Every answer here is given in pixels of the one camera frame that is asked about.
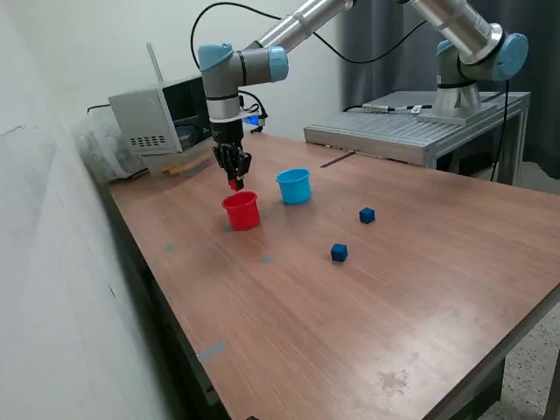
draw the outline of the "speckled floor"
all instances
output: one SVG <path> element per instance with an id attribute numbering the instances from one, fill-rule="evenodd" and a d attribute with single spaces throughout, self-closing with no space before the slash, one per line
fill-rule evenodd
<path id="1" fill-rule="evenodd" d="M 488 172 L 481 175 L 489 179 Z M 524 163 L 521 186 L 560 194 L 560 180 L 536 164 Z M 506 359 L 503 395 L 484 420 L 542 420 L 560 348 L 560 304 L 529 333 Z"/>

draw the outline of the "red cup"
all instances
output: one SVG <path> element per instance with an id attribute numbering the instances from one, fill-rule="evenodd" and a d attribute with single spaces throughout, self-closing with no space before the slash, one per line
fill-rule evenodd
<path id="1" fill-rule="evenodd" d="M 249 230 L 261 222 L 254 192 L 238 192 L 224 199 L 221 205 L 226 209 L 229 222 L 234 230 Z"/>

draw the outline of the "plastic bag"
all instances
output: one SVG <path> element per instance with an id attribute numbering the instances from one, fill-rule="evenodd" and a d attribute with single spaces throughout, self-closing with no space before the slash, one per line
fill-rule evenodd
<path id="1" fill-rule="evenodd" d="M 146 165 L 129 151 L 111 107 L 89 111 L 75 130 L 78 151 L 95 179 L 108 183 L 126 179 L 144 170 Z"/>

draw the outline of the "blue cube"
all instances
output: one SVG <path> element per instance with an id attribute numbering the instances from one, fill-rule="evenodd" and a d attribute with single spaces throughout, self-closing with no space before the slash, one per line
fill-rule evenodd
<path id="1" fill-rule="evenodd" d="M 333 261 L 343 263 L 348 257 L 348 248 L 341 243 L 335 243 L 331 249 L 331 257 Z"/>
<path id="2" fill-rule="evenodd" d="M 366 207 L 360 211 L 360 221 L 362 223 L 371 223 L 375 221 L 375 210 L 373 208 Z"/>

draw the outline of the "black cable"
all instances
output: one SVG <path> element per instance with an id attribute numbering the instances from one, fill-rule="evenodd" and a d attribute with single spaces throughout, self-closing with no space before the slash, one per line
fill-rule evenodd
<path id="1" fill-rule="evenodd" d="M 313 35 L 315 35 L 317 38 L 319 38 L 321 40 L 321 42 L 323 42 L 323 44 L 325 44 L 333 53 L 335 53 L 336 55 L 341 57 L 346 62 L 352 63 L 352 64 L 371 64 L 371 63 L 375 63 L 376 61 L 387 57 L 394 50 L 396 50 L 399 46 L 401 46 L 404 43 L 404 41 L 406 41 L 418 28 L 420 28 L 422 25 L 427 24 L 427 23 L 428 23 L 428 21 L 424 20 L 423 22 L 420 22 L 419 24 L 417 24 L 414 28 L 412 28 L 412 30 L 409 31 L 409 33 L 407 33 L 404 36 L 404 38 L 402 38 L 398 43 L 396 43 L 393 47 L 389 48 L 386 52 L 384 52 L 379 57 L 375 57 L 374 59 L 365 59 L 363 61 L 355 60 L 355 59 L 349 59 L 349 58 L 345 57 L 340 52 L 338 52 L 332 45 L 330 45 L 328 42 L 326 42 L 319 34 L 314 33 Z"/>
<path id="2" fill-rule="evenodd" d="M 261 100 L 255 94 L 251 94 L 250 92 L 247 92 L 246 90 L 240 90 L 239 93 L 242 94 L 242 95 L 247 95 L 247 96 L 250 96 L 251 98 L 253 98 L 256 101 L 256 103 L 258 103 L 259 107 L 261 108 L 262 118 L 267 118 L 268 117 L 268 114 L 264 110 L 263 103 L 261 102 Z"/>
<path id="3" fill-rule="evenodd" d="M 350 109 L 361 109 L 362 106 L 361 105 L 352 105 L 350 107 L 344 108 L 344 111 L 342 112 L 348 112 Z"/>
<path id="4" fill-rule="evenodd" d="M 200 65 L 199 65 L 199 61 L 196 59 L 196 53 L 194 52 L 194 32 L 196 31 L 196 27 L 199 25 L 199 22 L 202 19 L 202 17 L 208 11 L 210 11 L 214 7 L 218 7 L 218 6 L 240 7 L 242 9 L 245 9 L 247 11 L 252 11 L 253 13 L 256 13 L 257 15 L 261 15 L 261 16 L 264 16 L 266 18 L 281 20 L 281 18 L 278 17 L 278 16 L 270 15 L 269 13 L 265 13 L 264 11 L 253 9 L 252 7 L 246 6 L 245 4 L 239 4 L 239 3 L 233 3 L 233 2 L 218 2 L 218 3 L 210 4 L 209 6 L 205 7 L 203 9 L 203 11 L 197 16 L 196 20 L 194 21 L 194 24 L 192 25 L 192 29 L 191 29 L 191 55 L 192 55 L 192 59 L 194 60 L 194 64 L 196 64 L 197 68 L 200 68 Z"/>
<path id="5" fill-rule="evenodd" d="M 253 113 L 258 111 L 261 108 L 261 106 L 258 103 L 254 103 L 253 105 L 251 105 L 249 108 L 243 108 L 241 107 L 241 109 L 243 109 L 245 112 L 249 112 L 249 113 Z"/>
<path id="6" fill-rule="evenodd" d="M 87 109 L 87 113 L 86 113 L 86 114 L 89 114 L 89 111 L 91 111 L 92 109 L 106 108 L 106 107 L 110 107 L 110 106 L 111 106 L 111 105 L 110 105 L 109 103 L 106 103 L 106 104 L 104 104 L 104 105 L 94 105 L 93 107 L 89 107 L 89 108 Z"/>
<path id="7" fill-rule="evenodd" d="M 490 182 L 494 182 L 494 175 L 496 174 L 496 168 L 498 167 L 498 161 L 500 161 L 501 148 L 504 144 L 504 137 L 506 135 L 506 126 L 508 125 L 508 102 L 509 102 L 509 80 L 506 80 L 506 103 L 504 105 L 504 121 L 501 124 L 501 134 L 500 143 L 498 145 L 498 153 L 496 154 L 496 160 L 493 162 L 492 177 Z"/>
<path id="8" fill-rule="evenodd" d="M 418 105 L 408 105 L 406 107 L 387 107 L 387 111 L 386 114 L 388 114 L 389 112 L 396 112 L 396 111 L 400 111 L 403 109 L 406 109 L 408 111 L 414 109 L 415 107 L 417 107 Z M 344 108 L 344 110 L 342 112 L 347 112 L 350 109 L 362 109 L 363 105 L 352 105 L 350 107 Z M 433 105 L 421 105 L 420 109 L 432 109 Z"/>
<path id="9" fill-rule="evenodd" d="M 194 32 L 196 31 L 196 27 L 199 25 L 200 20 L 202 19 L 202 17 L 211 9 L 213 9 L 214 7 L 218 7 L 218 6 L 234 6 L 234 7 L 240 7 L 242 9 L 245 9 L 247 11 L 252 11 L 253 13 L 256 13 L 257 15 L 261 15 L 261 16 L 265 16 L 266 18 L 271 18 L 271 19 L 275 19 L 275 20 L 282 20 L 280 17 L 278 16 L 274 16 L 271 15 L 269 13 L 265 13 L 264 11 L 260 11 L 257 9 L 254 9 L 252 7 L 246 6 L 245 4 L 239 4 L 239 3 L 233 3 L 233 2 L 218 2 L 218 3 L 213 3 L 210 4 L 209 6 L 207 6 L 196 18 L 196 20 L 194 21 L 194 25 L 192 26 L 191 29 L 191 55 L 192 55 L 192 59 L 194 60 L 194 64 L 196 64 L 196 67 L 200 68 L 199 65 L 199 61 L 196 58 L 196 53 L 194 52 Z M 375 57 L 374 59 L 365 59 L 363 61 L 361 60 L 355 60 L 355 59 L 349 59 L 347 57 L 345 57 L 344 55 L 342 55 L 340 52 L 338 52 L 336 50 L 336 48 L 334 48 L 331 44 L 329 44 L 323 37 L 321 37 L 319 34 L 317 34 L 316 32 L 313 33 L 313 35 L 315 35 L 323 44 L 326 45 L 327 48 L 329 48 L 333 53 L 335 53 L 336 55 L 338 55 L 341 59 L 343 59 L 344 61 L 347 61 L 348 63 L 353 63 L 353 64 L 371 64 L 371 63 L 375 63 L 377 60 L 381 60 L 382 58 L 388 56 L 389 54 L 391 54 L 395 49 L 397 49 L 399 46 L 401 46 L 403 44 L 404 41 L 406 41 L 418 28 L 420 28 L 422 25 L 426 24 L 427 21 L 424 20 L 423 22 L 420 22 L 419 24 L 417 24 L 414 28 L 412 28 L 411 31 L 409 31 L 409 33 L 407 33 L 404 38 L 402 38 L 396 45 L 394 45 L 392 48 L 390 48 L 389 50 L 387 50 L 386 52 L 384 52 L 382 55 L 380 55 L 379 57 Z"/>

